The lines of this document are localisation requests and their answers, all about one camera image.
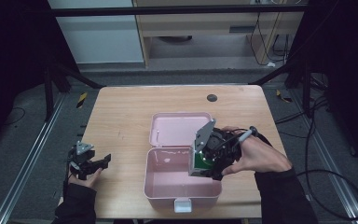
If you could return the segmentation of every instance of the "black sleeve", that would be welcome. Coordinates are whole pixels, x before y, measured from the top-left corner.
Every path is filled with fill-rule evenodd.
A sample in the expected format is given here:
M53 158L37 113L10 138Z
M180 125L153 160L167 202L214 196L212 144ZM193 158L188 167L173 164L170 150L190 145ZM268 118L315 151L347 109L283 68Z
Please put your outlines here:
M255 173L261 196L263 224L318 223L304 190L291 170L281 173Z
M76 184L70 184L65 200L56 208L52 224L81 223L95 224L95 196L93 189Z

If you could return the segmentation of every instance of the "person's left hand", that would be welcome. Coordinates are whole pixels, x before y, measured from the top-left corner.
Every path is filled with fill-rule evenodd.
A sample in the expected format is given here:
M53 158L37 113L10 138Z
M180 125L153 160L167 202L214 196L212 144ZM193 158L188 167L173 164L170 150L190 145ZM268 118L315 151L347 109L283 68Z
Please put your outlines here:
M92 187L94 186L95 182L97 181L97 179L100 176L102 171L103 171L103 168L99 168L93 175L90 175L87 180L81 180L81 179L78 179L76 176L71 175L69 177L68 183L69 184L77 184L77 185L92 189Z

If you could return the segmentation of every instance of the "black round hole cover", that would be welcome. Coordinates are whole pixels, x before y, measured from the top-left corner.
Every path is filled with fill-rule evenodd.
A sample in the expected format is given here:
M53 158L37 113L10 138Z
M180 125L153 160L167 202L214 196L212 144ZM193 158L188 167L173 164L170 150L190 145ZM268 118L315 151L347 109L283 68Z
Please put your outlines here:
M206 99L208 99L209 102L215 102L217 101L217 96L215 94L209 94Z

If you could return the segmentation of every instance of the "person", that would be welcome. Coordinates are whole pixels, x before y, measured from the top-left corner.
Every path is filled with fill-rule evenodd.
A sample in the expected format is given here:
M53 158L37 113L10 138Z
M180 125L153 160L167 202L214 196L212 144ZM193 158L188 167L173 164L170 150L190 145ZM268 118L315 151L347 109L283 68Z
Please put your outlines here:
M238 128L232 126L222 129L239 133L236 130ZM92 186L101 171L88 180L70 177L66 199L57 207L53 224L95 223L96 191ZM292 163L277 149L250 135L241 143L241 158L224 169L222 175L241 171L255 171L263 224L318 223Z

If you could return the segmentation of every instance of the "hand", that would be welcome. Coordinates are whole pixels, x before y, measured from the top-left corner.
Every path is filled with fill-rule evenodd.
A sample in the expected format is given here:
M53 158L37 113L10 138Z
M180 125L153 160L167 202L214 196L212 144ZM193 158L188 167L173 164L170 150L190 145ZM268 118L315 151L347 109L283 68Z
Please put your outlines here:
M233 132L237 127L225 127L222 131ZM222 175L252 170L260 173L283 172L292 168L292 163L277 149L267 145L259 138L250 135L241 143L242 156L239 161L223 170Z
M76 176L70 175L68 183L69 184L77 184L80 186L84 186L87 188L92 189L95 182L97 181L98 177L100 176L101 172L103 171L103 168L99 168L93 175L91 175L87 180L81 180L77 179Z

